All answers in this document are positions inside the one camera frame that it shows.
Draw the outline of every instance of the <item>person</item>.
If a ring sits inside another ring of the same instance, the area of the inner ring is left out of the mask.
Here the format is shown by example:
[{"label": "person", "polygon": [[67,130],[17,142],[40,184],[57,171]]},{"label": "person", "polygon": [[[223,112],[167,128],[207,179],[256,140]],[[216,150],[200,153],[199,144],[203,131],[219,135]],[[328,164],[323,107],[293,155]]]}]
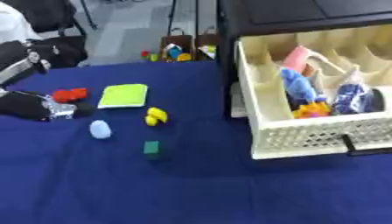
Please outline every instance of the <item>person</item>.
[{"label": "person", "polygon": [[0,44],[18,40],[42,39],[33,29],[25,16],[6,3],[0,2]]}]

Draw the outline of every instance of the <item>green cube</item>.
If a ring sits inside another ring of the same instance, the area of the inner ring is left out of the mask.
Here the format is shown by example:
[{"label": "green cube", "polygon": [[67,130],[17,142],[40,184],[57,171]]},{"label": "green cube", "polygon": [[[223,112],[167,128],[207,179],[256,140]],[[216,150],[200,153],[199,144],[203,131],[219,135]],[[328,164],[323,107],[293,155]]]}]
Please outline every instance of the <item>green cube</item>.
[{"label": "green cube", "polygon": [[148,159],[159,159],[160,156],[159,142],[146,142],[144,144],[143,154]]}]

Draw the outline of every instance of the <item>gray floor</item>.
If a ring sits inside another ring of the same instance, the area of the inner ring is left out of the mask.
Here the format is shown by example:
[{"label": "gray floor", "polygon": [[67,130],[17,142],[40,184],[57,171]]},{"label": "gray floor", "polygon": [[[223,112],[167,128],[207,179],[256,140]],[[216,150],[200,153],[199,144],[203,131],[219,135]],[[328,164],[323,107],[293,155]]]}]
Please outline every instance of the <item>gray floor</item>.
[{"label": "gray floor", "polygon": [[[166,34],[172,0],[146,0],[141,3],[87,0],[99,30],[87,23],[80,0],[72,0],[78,9],[77,19],[88,32],[89,64],[106,65],[140,61],[142,50],[157,51]],[[174,27],[194,34],[194,0],[178,0]],[[214,0],[200,0],[200,32],[215,25]]]}]

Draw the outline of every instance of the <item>light blue ball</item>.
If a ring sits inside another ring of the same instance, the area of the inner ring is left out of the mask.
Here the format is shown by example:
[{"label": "light blue ball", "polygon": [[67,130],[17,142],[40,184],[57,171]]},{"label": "light blue ball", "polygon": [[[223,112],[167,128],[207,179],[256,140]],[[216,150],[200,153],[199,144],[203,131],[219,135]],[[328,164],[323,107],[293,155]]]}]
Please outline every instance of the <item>light blue ball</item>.
[{"label": "light blue ball", "polygon": [[96,139],[110,138],[112,130],[104,121],[94,121],[90,124],[90,133]]}]

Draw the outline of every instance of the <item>storage drawer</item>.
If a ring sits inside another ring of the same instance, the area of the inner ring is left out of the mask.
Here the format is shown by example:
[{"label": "storage drawer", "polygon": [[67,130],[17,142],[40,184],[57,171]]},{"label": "storage drawer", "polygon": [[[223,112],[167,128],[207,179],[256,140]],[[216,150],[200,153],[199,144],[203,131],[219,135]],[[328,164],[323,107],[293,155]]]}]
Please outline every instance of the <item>storage drawer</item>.
[{"label": "storage drawer", "polygon": [[[253,159],[345,153],[343,135],[350,136],[358,151],[392,147],[390,109],[294,119],[278,65],[296,46],[306,46],[343,69],[360,65],[371,87],[388,86],[392,85],[391,43],[392,25],[240,38],[236,62],[252,129]],[[322,80],[333,92],[345,74],[323,68]]]}]

